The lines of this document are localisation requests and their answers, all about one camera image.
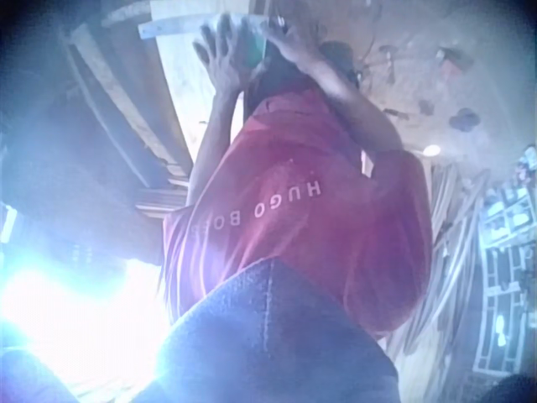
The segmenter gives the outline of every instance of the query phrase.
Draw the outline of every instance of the red shirt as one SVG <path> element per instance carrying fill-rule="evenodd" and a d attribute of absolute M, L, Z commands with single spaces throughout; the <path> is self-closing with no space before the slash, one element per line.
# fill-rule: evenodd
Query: red shirt
<path fill-rule="evenodd" d="M 171 320 L 237 272 L 280 257 L 372 335 L 405 322 L 430 274 L 421 163 L 381 154 L 372 178 L 360 149 L 309 90 L 264 101 L 200 200 L 164 221 Z"/>

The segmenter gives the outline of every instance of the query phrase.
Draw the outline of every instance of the denim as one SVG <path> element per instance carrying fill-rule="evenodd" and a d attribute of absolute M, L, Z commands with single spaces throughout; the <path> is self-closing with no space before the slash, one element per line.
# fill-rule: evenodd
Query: denim
<path fill-rule="evenodd" d="M 277 259 L 233 276 L 175 324 L 158 380 L 135 402 L 164 396 L 189 403 L 400 402 L 397 371 L 375 340 Z"/>

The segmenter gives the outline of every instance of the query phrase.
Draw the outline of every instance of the fingers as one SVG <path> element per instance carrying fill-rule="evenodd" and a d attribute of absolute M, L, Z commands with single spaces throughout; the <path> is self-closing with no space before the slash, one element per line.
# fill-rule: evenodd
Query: fingers
<path fill-rule="evenodd" d="M 200 44 L 198 42 L 194 42 L 192 44 L 192 46 L 194 46 L 194 51 L 198 55 L 198 58 L 200 59 L 200 61 L 203 64 L 203 66 L 206 69 L 209 68 L 209 63 L 211 61 L 211 58 L 210 58 L 209 53 L 207 52 L 207 49 L 205 48 L 205 46 L 203 46 L 202 44 Z"/>
<path fill-rule="evenodd" d="M 208 52 L 209 58 L 216 57 L 215 35 L 212 33 L 211 29 L 207 25 L 203 25 L 201 27 L 201 36 L 205 41 L 206 50 Z"/>
<path fill-rule="evenodd" d="M 238 48 L 240 46 L 241 41 L 244 42 L 247 40 L 247 37 L 249 34 L 248 31 L 249 31 L 248 21 L 245 18 L 243 18 L 241 19 L 240 26 L 238 28 L 234 27 L 232 29 L 232 38 L 231 38 L 230 46 L 233 49 Z"/>
<path fill-rule="evenodd" d="M 285 34 L 282 28 L 269 23 L 261 24 L 261 34 L 266 40 L 275 44 L 276 47 L 280 47 L 285 41 Z"/>
<path fill-rule="evenodd" d="M 216 28 L 216 53 L 218 55 L 227 55 L 229 51 L 227 41 L 232 36 L 232 24 L 229 14 L 223 14 L 218 21 Z"/>

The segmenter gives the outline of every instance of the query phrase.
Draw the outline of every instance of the bright light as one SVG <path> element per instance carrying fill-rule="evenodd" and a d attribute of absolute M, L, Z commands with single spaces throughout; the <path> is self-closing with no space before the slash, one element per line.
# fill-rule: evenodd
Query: bright light
<path fill-rule="evenodd" d="M 498 347 L 505 347 L 507 344 L 507 340 L 505 339 L 505 335 L 503 333 L 500 333 L 498 336 Z"/>
<path fill-rule="evenodd" d="M 432 144 L 425 147 L 425 149 L 423 150 L 423 155 L 425 157 L 436 157 L 441 151 L 442 149 L 440 148 L 440 146 Z"/>
<path fill-rule="evenodd" d="M 498 315 L 496 318 L 496 333 L 500 334 L 503 333 L 503 328 L 505 327 L 505 321 L 503 319 L 503 315 Z"/>
<path fill-rule="evenodd" d="M 169 331 L 156 295 L 158 278 L 155 266 L 130 261 L 122 289 L 98 300 L 25 270 L 8 282 L 0 309 L 66 385 L 119 381 L 143 388 L 154 378 L 157 353 Z"/>

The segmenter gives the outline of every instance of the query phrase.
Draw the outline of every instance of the person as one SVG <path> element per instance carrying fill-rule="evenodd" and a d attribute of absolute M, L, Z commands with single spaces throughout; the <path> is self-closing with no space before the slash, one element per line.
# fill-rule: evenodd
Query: person
<path fill-rule="evenodd" d="M 422 166 L 307 25 L 265 25 L 275 59 L 253 68 L 249 32 L 224 15 L 194 45 L 216 95 L 187 207 L 164 220 L 174 326 L 134 401 L 399 402 L 376 339 L 427 289 Z"/>
<path fill-rule="evenodd" d="M 301 24 L 263 35 L 313 85 L 264 99 L 230 145 L 250 68 L 248 25 L 228 15 L 194 47 L 216 89 L 187 207 L 164 220 L 161 280 L 172 322 L 235 274 L 278 257 L 374 338 L 424 295 L 431 259 L 425 175 L 395 127 L 319 51 Z M 362 174 L 361 151 L 374 162 Z"/>

